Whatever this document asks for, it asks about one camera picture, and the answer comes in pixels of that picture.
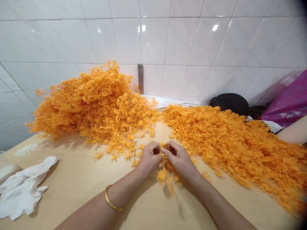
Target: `metal strip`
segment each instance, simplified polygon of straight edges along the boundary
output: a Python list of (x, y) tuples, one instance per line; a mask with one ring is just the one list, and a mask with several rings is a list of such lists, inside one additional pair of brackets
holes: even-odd
[(144, 68), (142, 64), (138, 64), (138, 89), (144, 94)]

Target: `black backpack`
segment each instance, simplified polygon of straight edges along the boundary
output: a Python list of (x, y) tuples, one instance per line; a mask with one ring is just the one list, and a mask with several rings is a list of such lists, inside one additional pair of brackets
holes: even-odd
[(221, 94), (211, 99), (210, 106), (221, 107), (221, 111), (230, 109), (234, 113), (241, 115), (248, 115), (248, 102), (239, 94), (227, 93)]

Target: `gold bracelet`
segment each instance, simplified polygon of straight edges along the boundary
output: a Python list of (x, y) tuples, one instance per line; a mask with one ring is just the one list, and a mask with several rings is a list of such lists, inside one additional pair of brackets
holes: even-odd
[(108, 188), (109, 188), (110, 186), (111, 186), (111, 185), (107, 186), (107, 187), (106, 187), (106, 190), (105, 190), (106, 202), (107, 202), (108, 205), (109, 205), (111, 208), (113, 208), (114, 210), (116, 210), (116, 211), (121, 211), (121, 210), (123, 210), (124, 208), (117, 208), (117, 207), (115, 207), (115, 206), (111, 203), (111, 201), (109, 200), (109, 198), (108, 198), (108, 195), (107, 195), (106, 191), (108, 190)]

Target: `human hand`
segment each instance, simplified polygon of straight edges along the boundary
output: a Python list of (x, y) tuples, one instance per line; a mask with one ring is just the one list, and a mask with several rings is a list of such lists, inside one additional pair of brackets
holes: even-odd
[(183, 178), (192, 180), (200, 174), (183, 146), (173, 141), (167, 142), (166, 145), (170, 147), (170, 150), (161, 148), (161, 152), (166, 155)]
[(160, 145), (158, 142), (150, 142), (142, 150), (142, 155), (140, 162), (138, 163), (136, 169), (140, 170), (147, 176), (151, 171), (161, 162), (162, 155), (160, 153)]

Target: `wooden table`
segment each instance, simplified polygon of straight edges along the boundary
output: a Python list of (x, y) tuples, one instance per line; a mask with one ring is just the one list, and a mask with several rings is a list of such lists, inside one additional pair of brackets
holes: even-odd
[[(171, 129), (157, 123), (156, 135), (152, 140), (161, 142), (165, 131), (165, 142)], [(149, 143), (148, 137), (136, 139), (138, 145)], [(85, 138), (70, 135), (56, 142), (38, 140), (37, 135), (25, 140), (7, 152), (7, 158), (22, 168), (41, 163), (48, 156), (60, 160), (48, 173), (41, 185), (49, 186), (43, 193), (35, 211), (21, 216), (16, 221), (0, 220), (0, 229), (48, 230), (54, 229), (75, 210), (100, 193), (109, 184), (130, 172), (132, 162), (123, 158), (110, 161), (104, 156), (95, 162), (96, 145), (84, 144)], [(25, 155), (14, 153), (25, 145), (39, 143), (39, 147)], [(294, 229), (298, 220), (286, 212), (278, 203), (258, 189), (252, 191), (241, 187), (233, 178), (224, 175), (218, 178), (199, 160), (200, 172), (207, 170), (212, 184), (218, 191), (259, 230)], [(174, 185), (175, 195), (169, 194), (157, 182), (156, 171), (139, 187), (129, 205), (124, 209), (115, 229), (217, 229), (210, 215), (198, 200), (186, 189)]]

